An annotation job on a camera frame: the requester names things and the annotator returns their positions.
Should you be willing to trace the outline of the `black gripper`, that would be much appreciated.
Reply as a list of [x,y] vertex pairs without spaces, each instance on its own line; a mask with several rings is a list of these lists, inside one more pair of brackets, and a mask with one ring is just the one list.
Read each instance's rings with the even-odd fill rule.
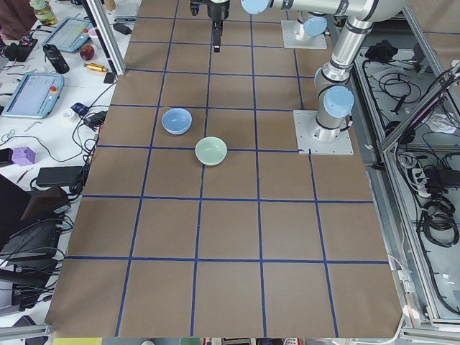
[[213,20],[213,51],[219,53],[221,49],[221,23],[229,17],[230,1],[208,0],[207,13]]

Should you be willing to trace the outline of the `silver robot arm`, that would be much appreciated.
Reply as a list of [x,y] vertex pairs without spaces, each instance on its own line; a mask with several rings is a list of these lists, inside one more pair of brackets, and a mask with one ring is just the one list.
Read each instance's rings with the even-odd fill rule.
[[350,70],[364,38],[375,22],[383,22],[398,14],[407,1],[242,1],[243,9],[252,15],[267,9],[296,10],[346,16],[330,60],[319,68],[315,76],[318,111],[307,125],[309,137],[321,143],[333,142],[341,132],[341,125],[354,105],[354,96],[345,86]]
[[309,37],[322,35],[327,29],[327,19],[325,14],[311,11],[299,11],[297,15],[299,24],[297,40],[306,40]]

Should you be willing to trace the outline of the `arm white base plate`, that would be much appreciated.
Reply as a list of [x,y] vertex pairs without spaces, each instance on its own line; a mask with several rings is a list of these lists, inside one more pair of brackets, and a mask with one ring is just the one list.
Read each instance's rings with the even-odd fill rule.
[[300,155],[353,155],[345,121],[338,129],[324,129],[316,121],[316,110],[294,110],[297,151]]
[[282,20],[281,27],[284,48],[309,50],[327,48],[324,35],[327,28],[325,19],[309,19],[303,24],[297,21]]

